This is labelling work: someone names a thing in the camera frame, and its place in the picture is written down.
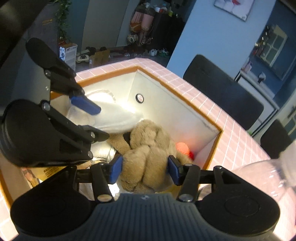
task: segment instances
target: plush toy's head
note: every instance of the plush toy's head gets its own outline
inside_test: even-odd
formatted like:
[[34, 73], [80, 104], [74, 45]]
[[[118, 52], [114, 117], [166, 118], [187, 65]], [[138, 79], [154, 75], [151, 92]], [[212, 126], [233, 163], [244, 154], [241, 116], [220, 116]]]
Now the plush toy's head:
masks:
[[111, 134], [108, 142], [123, 155], [121, 186], [130, 192], [154, 193], [168, 189], [172, 179], [167, 173], [168, 156], [181, 164], [191, 163], [176, 149], [170, 135], [150, 120], [143, 120], [130, 135]]

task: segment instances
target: white cabinet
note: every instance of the white cabinet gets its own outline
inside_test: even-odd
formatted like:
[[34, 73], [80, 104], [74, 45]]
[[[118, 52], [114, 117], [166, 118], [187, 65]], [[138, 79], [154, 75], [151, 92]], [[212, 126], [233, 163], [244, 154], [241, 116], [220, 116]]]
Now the white cabinet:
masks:
[[259, 102], [262, 103], [264, 110], [259, 116], [258, 120], [252, 125], [252, 127], [248, 130], [249, 133], [253, 133], [257, 130], [265, 120], [269, 119], [276, 112], [276, 108], [271, 104], [271, 102], [264, 96], [262, 93], [258, 91], [248, 80], [244, 77], [239, 76], [237, 79], [239, 85], [241, 85], [245, 90], [247, 90], [250, 94], [252, 94]]

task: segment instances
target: blue wall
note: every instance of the blue wall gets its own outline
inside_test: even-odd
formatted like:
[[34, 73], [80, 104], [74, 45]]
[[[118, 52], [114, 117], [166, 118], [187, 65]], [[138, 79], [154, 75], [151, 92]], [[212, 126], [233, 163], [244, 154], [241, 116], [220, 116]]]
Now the blue wall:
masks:
[[88, 7], [89, 0], [72, 0], [72, 4], [69, 7], [67, 22], [70, 27], [66, 31], [71, 38], [71, 42], [78, 45], [78, 52], [81, 50], [84, 23]]
[[198, 0], [167, 68], [183, 77], [197, 54], [202, 54], [235, 78], [262, 33], [276, 0], [255, 0], [246, 22]]
[[[285, 72], [296, 55], [296, 14], [289, 10], [283, 3], [276, 1], [274, 9], [270, 15], [267, 25], [278, 25], [288, 36], [288, 39], [276, 59], [272, 68], [280, 69]], [[264, 82], [274, 94], [276, 94], [284, 82], [289, 79], [288, 72], [286, 78], [281, 81], [267, 64], [262, 62], [258, 57], [251, 56], [250, 60], [253, 62], [252, 72], [257, 76], [264, 72], [266, 74], [266, 81]]]

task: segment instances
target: pink checkered surface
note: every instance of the pink checkered surface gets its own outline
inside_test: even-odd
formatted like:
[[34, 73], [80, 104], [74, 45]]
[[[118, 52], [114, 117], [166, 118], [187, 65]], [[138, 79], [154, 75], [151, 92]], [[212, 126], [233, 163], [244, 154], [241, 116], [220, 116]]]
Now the pink checkered surface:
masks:
[[[75, 79], [79, 82], [133, 66], [145, 69], [168, 84], [223, 129], [217, 149], [208, 167], [209, 170], [217, 165], [233, 170], [249, 163], [270, 159], [260, 145], [258, 145], [258, 143], [218, 105], [185, 80], [150, 59], [135, 58], [104, 65], [79, 72]], [[281, 216], [274, 230], [274, 234], [281, 240], [288, 241], [296, 234], [296, 195], [292, 189], [289, 189], [282, 197], [279, 206]], [[16, 230], [12, 226], [10, 218], [6, 217], [5, 220], [0, 223], [0, 236], [4, 240], [10, 240], [16, 234]]]

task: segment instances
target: white window frame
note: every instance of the white window frame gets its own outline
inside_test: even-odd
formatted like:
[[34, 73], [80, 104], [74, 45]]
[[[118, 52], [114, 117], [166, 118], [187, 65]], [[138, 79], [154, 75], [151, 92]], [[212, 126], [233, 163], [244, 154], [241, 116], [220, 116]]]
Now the white window frame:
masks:
[[[260, 55], [260, 58], [263, 59], [266, 63], [268, 63], [270, 67], [272, 67], [274, 65], [274, 62], [276, 61], [277, 57], [281, 53], [281, 51], [282, 51], [282, 49], [283, 49], [283, 47], [284, 47], [284, 45], [285, 45], [285, 43], [286, 43], [286, 41], [288, 39], [288, 36], [286, 35], [286, 33], [283, 30], [281, 30], [281, 28], [278, 25], [275, 26], [275, 28], [273, 30], [273, 33], [276, 35], [276, 37], [275, 37], [274, 41], [272, 42], [272, 44], [269, 44], [268, 42], [266, 43], [266, 45], [269, 46], [268, 52], [266, 53], [265, 56]], [[273, 44], [275, 43], [275, 41], [278, 38], [278, 36], [282, 37], [284, 40], [283, 40], [281, 46], [279, 47], [279, 49], [276, 49], [273, 46]], [[269, 54], [269, 52], [270, 52], [271, 49], [275, 49], [277, 52], [276, 52], [274, 58], [272, 59], [272, 61], [269, 62], [268, 60], [266, 60], [266, 57], [268, 56], [268, 54]]]

